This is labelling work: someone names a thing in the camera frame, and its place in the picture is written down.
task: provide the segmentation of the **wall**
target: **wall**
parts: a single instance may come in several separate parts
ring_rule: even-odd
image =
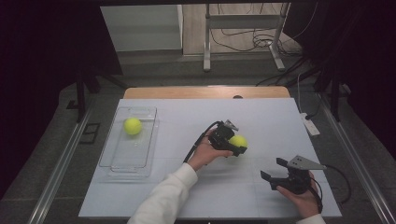
[[[181,49],[179,6],[101,7],[116,51]]]

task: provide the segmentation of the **white shirt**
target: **white shirt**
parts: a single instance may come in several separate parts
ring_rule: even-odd
[[[198,176],[183,163],[174,173],[168,175],[140,204],[128,224],[173,224],[181,206],[189,197],[189,191]],[[325,223],[320,214],[300,220],[297,224]]]

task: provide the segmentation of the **metal stand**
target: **metal stand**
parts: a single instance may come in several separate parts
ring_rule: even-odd
[[[285,3],[280,15],[210,15],[209,4],[206,4],[204,71],[210,71],[210,29],[276,29],[269,50],[277,70],[285,71],[285,65],[279,57],[277,42],[282,33],[289,4]]]

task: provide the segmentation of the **power strip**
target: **power strip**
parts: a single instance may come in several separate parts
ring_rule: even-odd
[[[308,130],[309,135],[311,136],[315,136],[315,135],[319,135],[320,132],[317,129],[317,126],[315,126],[314,122],[312,122],[312,120],[310,119],[306,119],[306,113],[301,113],[301,120],[303,121],[305,128]]]

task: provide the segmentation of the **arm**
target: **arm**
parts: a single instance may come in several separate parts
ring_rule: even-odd
[[[232,155],[231,151],[215,150],[205,137],[189,161],[154,188],[128,224],[173,224],[181,206],[189,197],[190,188],[198,180],[195,172],[217,157]]]
[[[314,178],[314,175],[309,172],[311,178]],[[311,187],[318,191],[317,186],[314,180],[311,180]],[[297,224],[322,224],[325,223],[323,217],[318,212],[318,204],[315,199],[315,196],[308,190],[303,194],[294,194],[287,189],[284,189],[280,186],[277,186],[276,189],[286,198],[291,200],[292,203],[297,207],[298,212],[300,213],[303,220],[297,222]]]

